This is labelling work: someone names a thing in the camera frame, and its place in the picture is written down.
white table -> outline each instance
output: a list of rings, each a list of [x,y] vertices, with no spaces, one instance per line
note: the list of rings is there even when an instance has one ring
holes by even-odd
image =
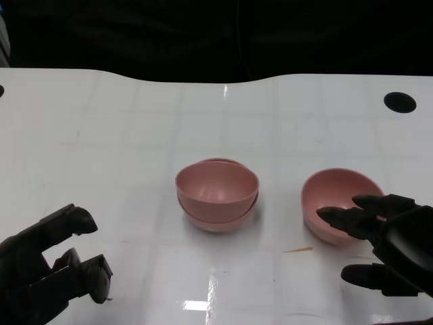
[[[90,70],[0,70],[0,240],[73,202],[99,231],[45,253],[103,253],[113,301],[75,299],[52,324],[372,324],[433,316],[433,299],[387,298],[341,269],[377,259],[305,228],[303,181],[347,167],[386,193],[433,204],[433,78],[291,75],[253,83],[151,83]],[[383,104],[391,91],[410,114]],[[213,236],[182,218],[175,175],[222,156],[260,179],[260,218]],[[282,253],[305,246],[312,251]]]

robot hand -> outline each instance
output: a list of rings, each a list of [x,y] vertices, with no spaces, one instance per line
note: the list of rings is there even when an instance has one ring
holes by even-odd
[[[51,269],[42,252],[97,226],[86,210],[73,204],[56,211],[0,244],[0,324],[44,325],[69,305],[90,294],[103,303],[112,271],[103,255],[80,262],[72,248]]]
[[[331,227],[370,241],[384,265],[349,265],[342,279],[385,296],[433,297],[433,208],[394,194],[352,200],[359,208],[324,207],[317,214]]]

pink bowl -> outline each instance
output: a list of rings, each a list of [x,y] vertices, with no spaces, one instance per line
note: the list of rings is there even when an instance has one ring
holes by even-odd
[[[234,219],[233,221],[226,222],[226,223],[212,223],[212,222],[205,222],[203,220],[200,220],[198,218],[193,217],[188,211],[185,210],[185,208],[182,206],[180,200],[179,204],[181,205],[181,208],[183,212],[185,212],[185,215],[188,218],[188,221],[191,222],[196,227],[205,230],[207,232],[233,232],[235,230],[240,229],[247,220],[251,217],[252,213],[254,212],[254,208],[256,206],[258,196],[256,196],[256,200],[253,202],[252,206],[244,215],[241,217]]]
[[[193,216],[225,223],[244,215],[258,194],[258,178],[242,165],[208,161],[182,169],[176,176],[177,197]]]
[[[236,160],[231,160],[228,158],[209,158],[209,159],[205,159],[205,160],[201,160],[199,162],[197,162],[198,164],[200,163],[205,163],[206,161],[221,161],[223,163],[232,163],[232,164],[237,164],[237,165],[241,165],[243,166],[243,164],[241,164],[240,162],[237,162]]]
[[[346,245],[356,242],[357,239],[320,219],[316,210],[323,207],[355,207],[352,197],[359,194],[384,195],[374,181],[356,171],[343,168],[318,171],[302,187],[302,212],[306,224],[317,237],[330,244]]]

bowl rim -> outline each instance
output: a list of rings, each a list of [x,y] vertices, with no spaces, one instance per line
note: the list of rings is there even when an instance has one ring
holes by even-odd
[[[338,168],[338,167],[336,167],[336,168],[326,168],[326,169],[322,169],[322,170],[320,170],[320,171],[317,171],[317,172],[315,172],[315,173],[313,173],[309,178],[307,178],[306,179],[306,181],[304,182],[304,185],[302,185],[302,189],[301,189],[301,192],[300,192],[300,201],[301,201],[301,207],[302,207],[302,214],[304,215],[304,218],[307,218],[309,221],[311,221],[311,222],[313,222],[314,223],[314,221],[312,220],[312,217],[305,211],[305,207],[304,207],[304,190],[305,190],[305,186],[307,185],[307,183],[312,179],[312,178],[314,178],[315,176],[317,176],[318,174],[321,174],[321,173],[326,173],[326,172],[329,172],[329,171],[346,171],[346,172],[349,172],[349,173],[354,173],[354,174],[357,174],[357,175],[359,175],[359,176],[361,176],[361,177],[364,177],[366,180],[368,180],[368,181],[370,181],[379,191],[380,191],[380,193],[382,194],[382,196],[383,195],[385,195],[385,193],[384,193],[384,191],[380,188],[380,186],[374,181],[374,180],[372,180],[370,177],[368,177],[368,176],[366,176],[366,175],[364,175],[364,174],[362,174],[362,173],[360,173],[360,172],[358,172],[358,171],[354,171],[354,170],[352,170],[352,169],[347,169],[347,168]],[[346,232],[343,232],[343,231],[341,231],[340,230],[340,232],[338,232],[338,233],[331,233],[331,232],[329,232],[329,230],[328,230],[328,228],[327,227],[325,227],[325,225],[323,225],[322,223],[319,223],[319,224],[316,224],[315,223],[315,225],[318,227],[318,228],[320,228],[321,230],[323,230],[324,232],[327,232],[329,235],[331,235],[331,236],[334,236],[334,237],[339,237],[339,238],[341,238],[341,239],[346,239],[346,240],[350,240],[350,239],[352,239],[353,237],[351,237],[351,236],[349,236]]]
[[[198,200],[197,198],[193,198],[192,196],[190,196],[190,195],[188,195],[187,193],[185,193],[185,192],[184,192],[184,191],[179,187],[179,185],[177,184],[177,180],[178,180],[178,178],[179,178],[179,175],[180,175],[184,170],[186,170],[186,169],[188,169],[188,168],[191,168],[191,167],[194,167],[194,166],[196,166],[196,165],[202,165],[202,164],[207,164],[207,165],[211,165],[211,164],[214,164],[214,165],[231,165],[231,166],[234,166],[235,168],[242,168],[242,169],[245,169],[245,170],[247,170],[247,172],[251,173],[251,175],[254,176],[254,178],[255,178],[256,181],[257,181],[257,186],[256,186],[255,190],[254,190],[251,194],[249,194],[249,195],[247,195],[247,196],[245,196],[245,197],[243,197],[243,198],[240,198],[239,200],[233,200],[233,201],[228,201],[228,202],[209,202],[209,201]],[[251,169],[249,169],[249,168],[243,166],[242,164],[233,164],[232,162],[225,162],[225,161],[200,161],[199,163],[196,162],[196,163],[194,163],[194,164],[192,164],[192,165],[186,166],[185,168],[182,168],[182,169],[177,173],[176,178],[175,178],[175,184],[176,184],[176,189],[177,189],[178,191],[180,191],[180,193],[182,193],[183,195],[185,195],[186,197],[188,197],[190,200],[193,200],[193,201],[196,201],[196,202],[205,202],[205,203],[207,203],[207,204],[217,204],[217,205],[231,204],[231,203],[237,203],[237,202],[241,202],[241,201],[248,200],[248,199],[250,199],[251,197],[254,197],[254,196],[256,196],[256,195],[258,194],[258,188],[260,187],[260,181],[258,180],[258,177],[257,177],[257,175],[256,175],[256,174],[255,174]]]
[[[251,207],[243,214],[243,215],[241,215],[240,217],[237,217],[237,218],[235,218],[235,219],[233,219],[233,220],[231,220],[231,221],[228,221],[228,222],[209,222],[209,221],[205,221],[205,220],[203,220],[203,219],[201,219],[201,218],[197,218],[197,217],[194,217],[191,213],[189,213],[184,207],[183,207],[183,205],[182,205],[182,202],[181,202],[181,200],[179,199],[179,197],[177,198],[177,200],[178,200],[178,202],[179,202],[179,205],[181,206],[181,208],[182,208],[182,210],[183,210],[183,212],[184,213],[186,213],[187,215],[189,215],[191,218],[194,218],[195,220],[198,220],[199,222],[201,222],[201,223],[205,223],[206,225],[227,225],[228,223],[232,223],[232,222],[235,222],[235,221],[239,221],[239,219],[241,219],[241,218],[243,218],[243,217],[245,217],[255,206],[256,206],[256,203],[257,203],[257,200],[258,200],[258,193],[257,193],[257,195],[256,195],[256,198],[254,199],[254,202],[251,204]]]

